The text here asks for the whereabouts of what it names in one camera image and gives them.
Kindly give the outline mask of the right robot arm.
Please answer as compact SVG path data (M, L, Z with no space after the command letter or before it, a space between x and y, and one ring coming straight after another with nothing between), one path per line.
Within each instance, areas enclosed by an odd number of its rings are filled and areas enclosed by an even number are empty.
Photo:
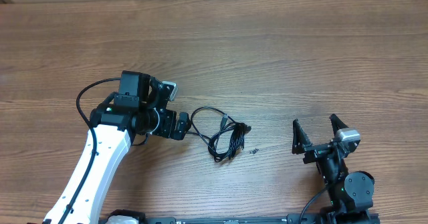
M376 223L379 218L371 215L375 179L365 171L350 173L344 159L360 144L360 132L347 126L337 115L330 115L334 137L325 144L313 144L295 119L293 126L292 153L303 154L305 164L315 163L325 187L312 197L298 222L310 220L308 207L323 193L328 193L331 206L321 208L313 215L315 223Z

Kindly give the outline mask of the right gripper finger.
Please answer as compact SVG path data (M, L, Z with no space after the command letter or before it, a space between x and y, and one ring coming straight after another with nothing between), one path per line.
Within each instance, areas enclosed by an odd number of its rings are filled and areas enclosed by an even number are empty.
M330 122L332 125L333 133L335 137L343 137L344 131L348 129L348 126L337 117L335 114L331 114Z
M292 142L292 153L302 154L305 153L312 146L312 142L308 138L308 135L304 132L301 127L299 120L293 121L293 142Z

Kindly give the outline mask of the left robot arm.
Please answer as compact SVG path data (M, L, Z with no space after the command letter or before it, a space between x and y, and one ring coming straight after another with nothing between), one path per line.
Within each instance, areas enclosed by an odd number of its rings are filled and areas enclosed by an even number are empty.
M178 86L154 76L123 71L118 91L109 94L83 120L88 126L82 155L61 197L44 223L97 223L109 186L138 135L184 139L188 113L167 109Z

